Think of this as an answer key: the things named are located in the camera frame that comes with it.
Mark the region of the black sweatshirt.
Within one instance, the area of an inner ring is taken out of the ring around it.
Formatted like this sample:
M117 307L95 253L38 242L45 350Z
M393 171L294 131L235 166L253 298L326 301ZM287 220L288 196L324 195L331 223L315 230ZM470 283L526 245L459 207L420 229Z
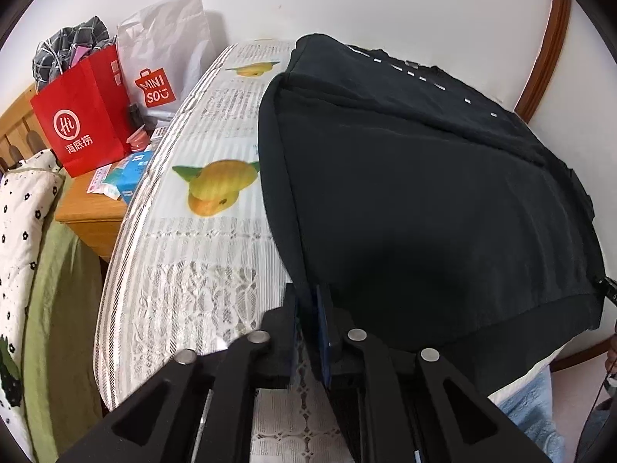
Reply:
M278 253L396 351L492 394L596 328L604 257L577 175L516 114L435 67L298 40L258 120Z

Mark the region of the blue jeans leg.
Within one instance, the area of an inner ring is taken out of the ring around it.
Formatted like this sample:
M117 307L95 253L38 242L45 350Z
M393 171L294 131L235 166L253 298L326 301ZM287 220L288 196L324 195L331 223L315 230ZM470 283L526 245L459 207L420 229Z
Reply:
M566 444L553 421L549 367L498 407L552 462L564 461Z

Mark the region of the green bed sheet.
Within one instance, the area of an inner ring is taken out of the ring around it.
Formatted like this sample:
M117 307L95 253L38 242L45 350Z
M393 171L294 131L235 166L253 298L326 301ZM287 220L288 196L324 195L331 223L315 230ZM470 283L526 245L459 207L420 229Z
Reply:
M23 350L25 412L38 462L54 462L103 418L93 344L99 257L66 225L46 221Z

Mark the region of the fruit print tablecloth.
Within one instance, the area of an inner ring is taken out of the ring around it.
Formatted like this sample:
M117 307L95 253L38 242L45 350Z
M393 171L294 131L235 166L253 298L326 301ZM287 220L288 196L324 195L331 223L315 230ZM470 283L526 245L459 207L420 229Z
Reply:
M97 386L118 407L179 350L225 350L282 305L291 281L263 206L258 161L258 108L295 44L256 40L229 46L207 69L166 129L136 188L116 242L94 352ZM354 59L403 71L403 88L463 101L489 118L502 106L437 67L403 63L382 50L347 48ZM239 161L253 181L224 205L189 208L189 182L202 167ZM496 405L527 386L561 352L489 395ZM261 390L250 462L352 462L307 347L295 345L291 386Z

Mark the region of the brown baseboard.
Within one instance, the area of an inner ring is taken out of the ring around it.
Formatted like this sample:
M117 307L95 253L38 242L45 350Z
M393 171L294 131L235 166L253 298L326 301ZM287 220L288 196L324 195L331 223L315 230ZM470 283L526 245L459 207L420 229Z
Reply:
M571 340L551 363L550 370L558 372L604 355L610 348L611 339L594 342L590 336L578 336Z

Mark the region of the wooden nightstand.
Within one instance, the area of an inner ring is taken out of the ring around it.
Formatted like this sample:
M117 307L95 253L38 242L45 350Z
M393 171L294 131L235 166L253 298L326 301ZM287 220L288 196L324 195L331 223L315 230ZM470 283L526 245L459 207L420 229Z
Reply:
M101 259L109 261L128 206L122 199L87 193L94 171L72 180L54 219L68 226Z

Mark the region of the blue white box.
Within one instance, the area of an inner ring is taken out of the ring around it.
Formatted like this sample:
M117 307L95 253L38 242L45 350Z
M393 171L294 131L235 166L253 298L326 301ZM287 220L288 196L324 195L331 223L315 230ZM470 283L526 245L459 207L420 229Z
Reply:
M153 155L153 152L138 152L125 157L103 180L100 190L108 198L122 199L129 205Z

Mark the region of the pink small container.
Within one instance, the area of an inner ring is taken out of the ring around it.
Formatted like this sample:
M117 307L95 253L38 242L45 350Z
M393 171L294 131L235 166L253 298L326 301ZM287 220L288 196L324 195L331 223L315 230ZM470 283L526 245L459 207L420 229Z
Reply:
M144 127L137 130L126 139L126 144L130 147L132 153L143 152L151 142L151 137L148 135Z

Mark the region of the white dotted quilt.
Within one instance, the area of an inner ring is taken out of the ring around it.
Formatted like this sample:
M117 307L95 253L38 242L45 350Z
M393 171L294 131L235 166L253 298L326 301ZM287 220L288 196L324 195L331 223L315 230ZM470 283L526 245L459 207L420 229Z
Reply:
M45 218L62 190L56 156L43 149L1 177L1 420L34 457L24 407L26 307L37 271Z

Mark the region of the red paper bag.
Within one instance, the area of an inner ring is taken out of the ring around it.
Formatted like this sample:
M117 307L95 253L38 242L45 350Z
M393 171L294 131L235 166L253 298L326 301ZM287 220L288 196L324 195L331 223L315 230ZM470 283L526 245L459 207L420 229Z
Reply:
M130 100L114 45L82 59L30 103L70 177L129 155Z

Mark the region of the wooden bed headboard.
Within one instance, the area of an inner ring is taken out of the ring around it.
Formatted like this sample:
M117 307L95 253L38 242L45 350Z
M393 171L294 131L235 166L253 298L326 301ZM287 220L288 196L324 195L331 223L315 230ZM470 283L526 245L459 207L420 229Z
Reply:
M31 106L31 99L37 93L35 85L26 88L1 114L0 157L1 170L14 168L24 159L30 158L49 142Z

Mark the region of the white Miniso bag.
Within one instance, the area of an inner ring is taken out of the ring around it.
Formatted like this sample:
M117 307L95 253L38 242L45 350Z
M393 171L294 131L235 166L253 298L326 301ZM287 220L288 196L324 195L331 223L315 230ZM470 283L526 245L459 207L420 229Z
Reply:
M132 103L158 120L174 117L216 58L202 0L162 0L118 25L116 47Z

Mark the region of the plaid cloth in bag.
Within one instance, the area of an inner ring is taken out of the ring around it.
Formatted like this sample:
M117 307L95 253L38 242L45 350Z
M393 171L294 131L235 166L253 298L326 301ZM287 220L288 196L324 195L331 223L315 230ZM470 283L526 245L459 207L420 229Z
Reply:
M42 41L34 53L32 75L38 91L96 51L115 43L107 26L94 16L73 27L64 27Z

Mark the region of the brown wooden door frame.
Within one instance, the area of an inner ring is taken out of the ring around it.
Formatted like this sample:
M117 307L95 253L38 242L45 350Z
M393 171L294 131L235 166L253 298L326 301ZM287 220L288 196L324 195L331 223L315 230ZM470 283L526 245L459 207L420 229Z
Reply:
M560 59L569 27L571 7L572 0L551 0L539 53L514 107L514 113L526 123L531 121L539 107Z

